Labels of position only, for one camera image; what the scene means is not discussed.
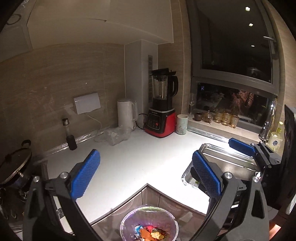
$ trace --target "pepper grinder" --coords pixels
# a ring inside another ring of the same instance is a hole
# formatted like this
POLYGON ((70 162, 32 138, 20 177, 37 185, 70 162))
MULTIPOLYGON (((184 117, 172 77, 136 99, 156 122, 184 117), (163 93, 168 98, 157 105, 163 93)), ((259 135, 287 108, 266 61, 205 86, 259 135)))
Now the pepper grinder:
POLYGON ((73 135, 70 135, 70 130, 69 130, 69 119, 68 118, 65 118, 65 119, 62 119, 63 121, 63 126, 65 127, 66 129, 66 140, 67 140, 67 143, 68 143, 68 146, 69 146, 69 149, 70 150, 75 150, 77 148, 77 144, 76 144, 76 141, 75 141, 75 137, 73 135))

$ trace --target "trash can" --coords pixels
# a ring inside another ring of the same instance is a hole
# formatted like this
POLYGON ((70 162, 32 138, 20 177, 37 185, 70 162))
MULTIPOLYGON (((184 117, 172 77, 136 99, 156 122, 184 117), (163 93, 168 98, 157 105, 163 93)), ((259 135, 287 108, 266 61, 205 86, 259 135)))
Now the trash can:
POLYGON ((120 235, 123 241, 133 241, 135 226, 154 226, 167 234, 164 241, 175 241, 179 226, 175 217, 163 208, 140 206, 128 213, 120 224, 120 235))

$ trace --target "metal screw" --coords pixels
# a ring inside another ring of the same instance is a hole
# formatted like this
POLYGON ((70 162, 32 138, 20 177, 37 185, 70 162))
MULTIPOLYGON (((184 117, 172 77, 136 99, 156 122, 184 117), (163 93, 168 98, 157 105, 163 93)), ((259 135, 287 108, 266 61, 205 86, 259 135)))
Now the metal screw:
POLYGON ((60 178, 65 179, 68 177, 68 173, 67 172, 62 172, 60 175, 60 178))
POLYGON ((20 171, 17 172, 20 177, 24 177, 24 174, 22 174, 20 171))
POLYGON ((40 176, 34 176, 33 182, 37 183, 40 180, 40 176))
POLYGON ((224 176, 227 178, 227 179, 231 179, 232 178, 232 174, 230 172, 226 172, 224 173, 224 176))
POLYGON ((258 177, 253 177, 253 181, 256 182, 256 183, 259 182, 259 178, 258 177))

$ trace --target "plastic bag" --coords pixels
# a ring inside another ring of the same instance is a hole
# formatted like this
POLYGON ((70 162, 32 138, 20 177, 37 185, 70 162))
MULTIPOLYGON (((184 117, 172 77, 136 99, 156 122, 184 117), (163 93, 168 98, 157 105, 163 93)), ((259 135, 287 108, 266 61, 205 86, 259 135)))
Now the plastic bag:
POLYGON ((104 135, 108 143, 112 146, 126 141, 131 136, 130 127, 116 127, 104 131, 104 135))

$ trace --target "pot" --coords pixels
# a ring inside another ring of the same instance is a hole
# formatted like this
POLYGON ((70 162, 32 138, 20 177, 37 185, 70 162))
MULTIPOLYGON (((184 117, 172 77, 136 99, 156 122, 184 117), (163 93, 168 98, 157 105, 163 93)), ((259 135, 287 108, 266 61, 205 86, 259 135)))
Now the pot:
POLYGON ((201 121, 202 120, 202 113, 199 113, 199 112, 195 113, 194 114, 194 120, 195 121, 201 121))
POLYGON ((33 169, 30 163, 31 141, 24 140, 22 146, 24 144, 28 144, 28 147, 22 147, 6 155, 0 164, 0 187, 21 189, 29 182, 33 169))

